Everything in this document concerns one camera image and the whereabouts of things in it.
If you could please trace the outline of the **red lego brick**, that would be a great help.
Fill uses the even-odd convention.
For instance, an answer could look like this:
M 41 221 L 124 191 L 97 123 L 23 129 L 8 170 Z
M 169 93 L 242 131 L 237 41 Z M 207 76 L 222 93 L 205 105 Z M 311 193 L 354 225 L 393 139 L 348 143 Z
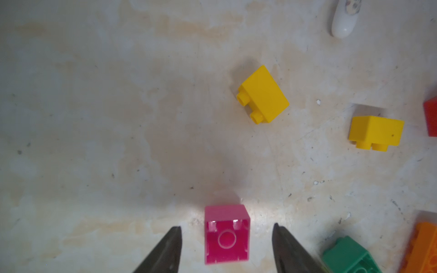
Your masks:
M 437 96 L 423 103 L 427 132 L 430 137 L 437 137 Z

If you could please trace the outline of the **dark green lego brick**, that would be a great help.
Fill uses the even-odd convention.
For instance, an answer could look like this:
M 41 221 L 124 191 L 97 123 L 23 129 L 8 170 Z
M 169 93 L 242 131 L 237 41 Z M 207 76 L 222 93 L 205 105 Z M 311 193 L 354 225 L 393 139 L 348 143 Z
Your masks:
M 322 261 L 331 273 L 381 273 L 370 252 L 349 236 L 338 238 Z

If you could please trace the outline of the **orange lego brick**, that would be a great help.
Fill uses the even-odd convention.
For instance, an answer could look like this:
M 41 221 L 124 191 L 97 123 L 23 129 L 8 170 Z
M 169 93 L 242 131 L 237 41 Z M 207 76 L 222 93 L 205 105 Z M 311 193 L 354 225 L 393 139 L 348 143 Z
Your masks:
M 437 273 L 437 225 L 418 223 L 407 246 L 400 273 Z

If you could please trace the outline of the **pink lego brick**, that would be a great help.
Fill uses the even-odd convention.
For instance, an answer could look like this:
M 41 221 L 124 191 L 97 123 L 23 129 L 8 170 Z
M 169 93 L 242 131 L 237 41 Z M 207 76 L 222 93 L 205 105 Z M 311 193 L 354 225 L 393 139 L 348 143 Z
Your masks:
M 249 260 L 250 216 L 244 205 L 207 206 L 204 224 L 206 265 Z

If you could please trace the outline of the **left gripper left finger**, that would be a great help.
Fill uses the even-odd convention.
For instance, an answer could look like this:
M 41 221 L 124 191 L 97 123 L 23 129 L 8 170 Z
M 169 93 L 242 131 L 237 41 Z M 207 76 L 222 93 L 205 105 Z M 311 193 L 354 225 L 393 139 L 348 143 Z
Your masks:
M 182 252 L 182 228 L 173 226 L 134 273 L 177 273 Z

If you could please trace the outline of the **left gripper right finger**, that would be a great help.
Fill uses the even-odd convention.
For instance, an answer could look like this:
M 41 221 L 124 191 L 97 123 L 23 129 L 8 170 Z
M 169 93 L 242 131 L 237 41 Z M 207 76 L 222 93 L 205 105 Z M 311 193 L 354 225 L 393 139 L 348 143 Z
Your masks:
M 322 267 L 284 227 L 273 226 L 272 245 L 278 273 L 322 273 Z

